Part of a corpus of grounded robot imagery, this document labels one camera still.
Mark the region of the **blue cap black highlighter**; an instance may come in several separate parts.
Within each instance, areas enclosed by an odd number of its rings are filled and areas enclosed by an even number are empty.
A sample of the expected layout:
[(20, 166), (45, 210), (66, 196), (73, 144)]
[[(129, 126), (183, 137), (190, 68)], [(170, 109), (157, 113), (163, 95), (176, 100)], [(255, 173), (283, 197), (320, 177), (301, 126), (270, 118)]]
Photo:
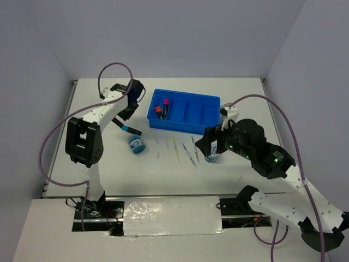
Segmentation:
[(134, 128), (131, 128), (131, 127), (128, 127), (128, 126), (125, 126), (125, 125), (121, 129), (123, 131), (125, 131), (125, 132), (131, 133), (131, 134), (134, 134), (134, 135), (139, 135), (140, 136), (142, 134), (141, 131), (139, 131), (137, 129), (134, 129)]

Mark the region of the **orange cap black highlighter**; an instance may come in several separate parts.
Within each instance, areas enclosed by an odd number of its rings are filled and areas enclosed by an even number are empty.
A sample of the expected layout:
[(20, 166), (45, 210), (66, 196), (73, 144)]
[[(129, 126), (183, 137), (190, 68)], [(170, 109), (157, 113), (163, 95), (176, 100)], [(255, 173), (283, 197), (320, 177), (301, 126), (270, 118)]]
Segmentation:
[(162, 108), (160, 106), (157, 106), (155, 108), (155, 112), (157, 114), (158, 119), (160, 119), (160, 120), (164, 120), (165, 119), (163, 111), (162, 111)]

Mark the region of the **pink cap black highlighter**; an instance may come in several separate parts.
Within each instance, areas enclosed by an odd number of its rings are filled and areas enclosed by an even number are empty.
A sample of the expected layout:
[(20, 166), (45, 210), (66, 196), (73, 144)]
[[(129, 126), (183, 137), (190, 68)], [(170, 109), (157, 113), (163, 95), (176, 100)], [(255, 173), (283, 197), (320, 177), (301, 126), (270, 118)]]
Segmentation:
[(163, 102), (163, 116), (164, 118), (167, 117), (168, 115), (168, 112), (169, 112), (169, 104), (170, 104), (170, 100), (169, 99), (164, 99), (164, 102)]

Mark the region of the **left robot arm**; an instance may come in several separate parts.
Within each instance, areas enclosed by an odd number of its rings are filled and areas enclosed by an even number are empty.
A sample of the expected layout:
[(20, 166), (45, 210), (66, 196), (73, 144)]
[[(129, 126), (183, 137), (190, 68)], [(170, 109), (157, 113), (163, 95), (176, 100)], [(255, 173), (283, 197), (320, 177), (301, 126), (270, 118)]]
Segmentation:
[(140, 136), (141, 131), (126, 126), (123, 121), (128, 120), (139, 107), (138, 102), (145, 94), (144, 85), (133, 80), (130, 91), (126, 94), (127, 86), (115, 84), (106, 90), (102, 106), (98, 106), (80, 118), (72, 117), (67, 124), (65, 152), (82, 179), (89, 181), (87, 196), (81, 197), (79, 210), (99, 218), (107, 210), (105, 191), (100, 182), (99, 166), (104, 145), (102, 133), (109, 123), (114, 123), (125, 132)]

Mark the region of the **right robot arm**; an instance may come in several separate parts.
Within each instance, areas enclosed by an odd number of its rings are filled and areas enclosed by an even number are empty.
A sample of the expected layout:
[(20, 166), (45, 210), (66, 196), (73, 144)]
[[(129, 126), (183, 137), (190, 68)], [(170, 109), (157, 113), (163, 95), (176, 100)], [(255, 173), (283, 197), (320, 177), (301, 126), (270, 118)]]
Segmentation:
[(264, 129), (254, 120), (230, 120), (227, 128), (208, 127), (195, 146), (210, 155), (212, 142), (222, 154), (231, 151), (250, 161), (252, 169), (288, 194), (290, 203), (273, 201), (254, 186), (245, 186), (235, 198), (223, 198), (217, 207), (222, 215), (267, 214), (299, 230), (312, 249), (329, 252), (338, 248), (348, 229), (348, 212), (333, 206), (310, 182), (302, 179), (300, 168), (290, 154), (271, 144)]

